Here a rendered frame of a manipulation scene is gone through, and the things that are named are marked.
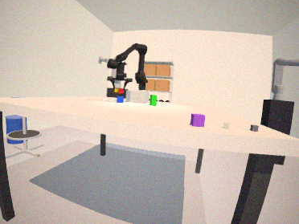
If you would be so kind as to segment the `purple cube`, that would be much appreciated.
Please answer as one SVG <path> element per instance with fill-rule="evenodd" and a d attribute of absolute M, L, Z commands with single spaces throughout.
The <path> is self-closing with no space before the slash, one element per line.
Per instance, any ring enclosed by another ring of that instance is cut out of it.
<path fill-rule="evenodd" d="M 192 114 L 190 124 L 195 127 L 204 127 L 205 123 L 205 115 L 202 114 Z"/>

